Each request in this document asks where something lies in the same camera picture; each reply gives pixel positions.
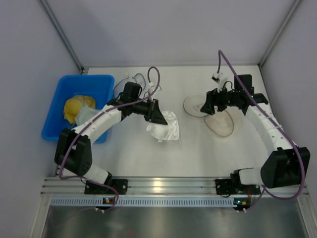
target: metal base plate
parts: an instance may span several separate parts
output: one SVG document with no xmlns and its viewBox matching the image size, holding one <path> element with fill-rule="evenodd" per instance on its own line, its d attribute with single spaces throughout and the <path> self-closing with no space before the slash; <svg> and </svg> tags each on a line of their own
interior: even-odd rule
<svg viewBox="0 0 317 238">
<path fill-rule="evenodd" d="M 112 179 L 112 185 L 119 195 L 125 195 L 128 190 L 128 180 L 127 179 Z M 86 181 L 85 194 L 114 194 L 114 192 L 105 187 L 101 187 Z"/>
</svg>

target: blue plastic bin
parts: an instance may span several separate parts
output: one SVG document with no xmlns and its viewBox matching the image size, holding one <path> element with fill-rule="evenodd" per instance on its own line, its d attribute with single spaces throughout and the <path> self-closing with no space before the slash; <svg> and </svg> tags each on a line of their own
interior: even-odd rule
<svg viewBox="0 0 317 238">
<path fill-rule="evenodd" d="M 68 75 L 60 79 L 46 118 L 42 138 L 58 141 L 64 128 L 70 128 L 70 123 L 64 119 L 64 106 L 68 99 L 75 95 L 91 96 L 96 101 L 96 109 L 102 109 L 113 97 L 114 78 L 111 75 Z M 102 134 L 97 143 L 106 141 L 107 132 Z"/>
</svg>

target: gray wall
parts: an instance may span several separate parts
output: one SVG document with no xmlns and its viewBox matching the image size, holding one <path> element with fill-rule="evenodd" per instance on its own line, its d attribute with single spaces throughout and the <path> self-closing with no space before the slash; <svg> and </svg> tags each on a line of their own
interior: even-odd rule
<svg viewBox="0 0 317 238">
<path fill-rule="evenodd" d="M 265 64 L 277 117 L 299 146 L 311 152 L 306 183 L 317 208 L 317 1 L 305 0 Z"/>
<path fill-rule="evenodd" d="M 36 0 L 0 7 L 0 234 L 26 237 L 55 143 L 41 130 L 58 80 L 77 69 Z"/>
<path fill-rule="evenodd" d="M 260 61 L 294 0 L 48 0 L 84 66 Z"/>
</svg>

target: black bracket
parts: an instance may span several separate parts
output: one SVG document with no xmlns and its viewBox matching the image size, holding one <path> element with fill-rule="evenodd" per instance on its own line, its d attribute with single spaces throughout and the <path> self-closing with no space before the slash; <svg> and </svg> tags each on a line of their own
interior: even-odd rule
<svg viewBox="0 0 317 238">
<path fill-rule="evenodd" d="M 127 193 L 127 190 L 128 190 L 128 180 L 127 179 L 115 179 L 115 178 L 113 178 L 111 181 L 111 184 L 109 186 L 111 186 L 112 188 L 117 190 L 119 195 L 125 195 Z M 101 187 L 101 186 L 98 186 L 94 183 L 86 181 L 85 194 L 111 195 L 111 194 L 114 194 L 114 192 L 110 189 L 105 188 L 105 187 Z"/>
<path fill-rule="evenodd" d="M 256 185 L 242 185 L 239 188 L 234 186 L 231 179 L 216 179 L 216 191 L 217 195 L 229 196 L 229 195 L 247 195 L 250 190 L 252 195 L 258 195 L 261 193 L 260 188 Z"/>
</svg>

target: white connector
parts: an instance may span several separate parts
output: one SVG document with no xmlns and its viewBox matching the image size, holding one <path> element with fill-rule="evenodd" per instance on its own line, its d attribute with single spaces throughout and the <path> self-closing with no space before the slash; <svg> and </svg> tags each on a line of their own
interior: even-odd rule
<svg viewBox="0 0 317 238">
<path fill-rule="evenodd" d="M 221 92 L 224 84 L 228 81 L 228 77 L 222 72 L 216 72 L 212 75 L 212 80 L 218 84 L 218 92 Z"/>
</svg>

